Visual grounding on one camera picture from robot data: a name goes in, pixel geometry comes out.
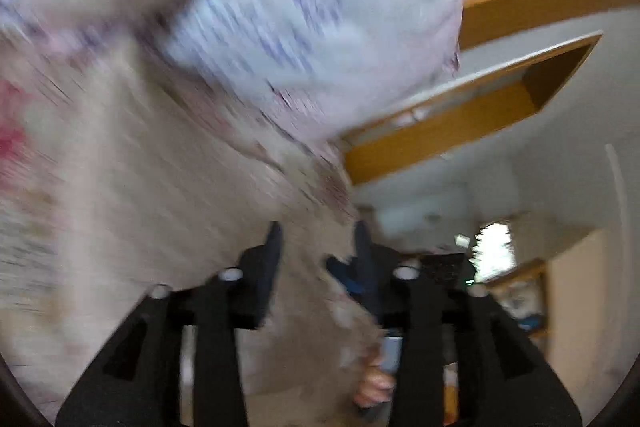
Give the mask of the person's right hand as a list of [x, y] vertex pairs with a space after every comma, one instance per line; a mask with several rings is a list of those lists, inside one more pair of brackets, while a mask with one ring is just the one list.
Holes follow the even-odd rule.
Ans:
[[392, 399], [395, 377], [381, 369], [380, 347], [374, 345], [362, 359], [361, 378], [352, 401], [357, 407], [368, 409]]

